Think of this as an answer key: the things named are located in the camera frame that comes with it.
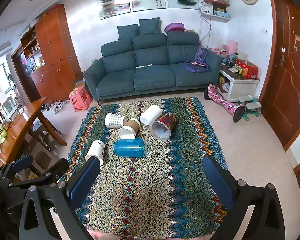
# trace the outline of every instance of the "throw pillow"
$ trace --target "throw pillow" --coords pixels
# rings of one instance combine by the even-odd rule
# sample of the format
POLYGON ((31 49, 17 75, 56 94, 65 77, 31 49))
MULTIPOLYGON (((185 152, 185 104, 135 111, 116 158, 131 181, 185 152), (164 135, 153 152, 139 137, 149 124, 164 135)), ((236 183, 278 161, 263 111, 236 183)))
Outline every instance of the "throw pillow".
POLYGON ((132 39, 133 36, 138 35, 138 24, 117 26, 117 28, 118 28, 119 40, 132 39))
POLYGON ((158 27, 159 20, 159 17, 153 19, 140 19, 139 35, 160 34, 161 30, 158 27))

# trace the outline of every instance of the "ceiling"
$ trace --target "ceiling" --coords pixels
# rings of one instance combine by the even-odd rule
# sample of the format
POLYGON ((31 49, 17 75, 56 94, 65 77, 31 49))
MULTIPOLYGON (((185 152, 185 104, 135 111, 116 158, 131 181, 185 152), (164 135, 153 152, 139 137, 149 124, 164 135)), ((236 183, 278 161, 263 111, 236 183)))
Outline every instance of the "ceiling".
POLYGON ((61 0, 12 0, 0 16, 0 54, 26 32, 29 23, 61 0))

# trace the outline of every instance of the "wire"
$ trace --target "wire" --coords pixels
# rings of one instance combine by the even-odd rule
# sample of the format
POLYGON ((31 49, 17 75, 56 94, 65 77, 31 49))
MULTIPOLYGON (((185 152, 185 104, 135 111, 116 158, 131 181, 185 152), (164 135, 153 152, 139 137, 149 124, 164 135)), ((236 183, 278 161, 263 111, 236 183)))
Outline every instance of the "wire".
POLYGON ((204 18, 204 14, 202 13, 202 7, 204 5, 204 3, 206 2, 206 0, 203 0, 203 2, 201 2, 201 6, 199 7, 199 13, 200 13, 200 28, 199 28, 199 36, 201 35, 201 31, 202 31, 202 19, 205 20, 205 22, 209 25, 209 31, 208 33, 200 40, 200 43, 202 44, 202 41, 209 35, 208 38, 208 43, 207 43, 207 48, 209 47, 209 41, 210 41, 210 33, 211 33, 211 13, 209 12, 209 16, 210 16, 210 23, 204 18))

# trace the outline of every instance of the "table leg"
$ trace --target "table leg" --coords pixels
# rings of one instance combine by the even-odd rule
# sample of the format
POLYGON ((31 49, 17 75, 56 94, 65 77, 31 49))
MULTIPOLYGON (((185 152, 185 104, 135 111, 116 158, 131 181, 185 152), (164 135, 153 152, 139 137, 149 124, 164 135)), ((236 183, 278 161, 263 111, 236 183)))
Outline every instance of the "table leg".
POLYGON ((52 128, 52 126, 50 125, 49 121, 44 117, 44 115, 41 113, 41 111, 38 111, 37 113, 37 117, 40 120, 40 122, 43 124, 43 126, 47 129, 47 131, 49 132, 49 134, 55 139, 57 140, 57 142, 62 145, 62 146, 66 146, 67 143, 62 140, 60 138, 59 135, 56 134, 56 132, 54 131, 54 129, 52 128))

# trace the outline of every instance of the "blue gripper pad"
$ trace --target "blue gripper pad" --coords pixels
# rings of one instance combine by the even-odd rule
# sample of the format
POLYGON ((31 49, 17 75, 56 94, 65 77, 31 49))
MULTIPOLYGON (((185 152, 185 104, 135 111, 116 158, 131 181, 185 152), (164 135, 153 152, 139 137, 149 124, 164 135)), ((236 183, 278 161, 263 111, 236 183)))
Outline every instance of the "blue gripper pad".
POLYGON ((11 171, 13 173, 19 173, 20 171, 22 171, 23 169, 26 169, 28 167, 30 167, 30 165, 33 163, 33 156, 31 154, 27 154, 26 156, 24 156, 23 158, 15 161, 12 164, 12 169, 11 171))
POLYGON ((232 189, 208 157, 203 158, 202 168, 221 204, 231 210, 234 202, 232 189))
POLYGON ((66 195, 70 199, 69 208, 71 210, 82 205, 99 173, 99 159, 90 157, 82 169, 71 176, 66 189, 66 195))

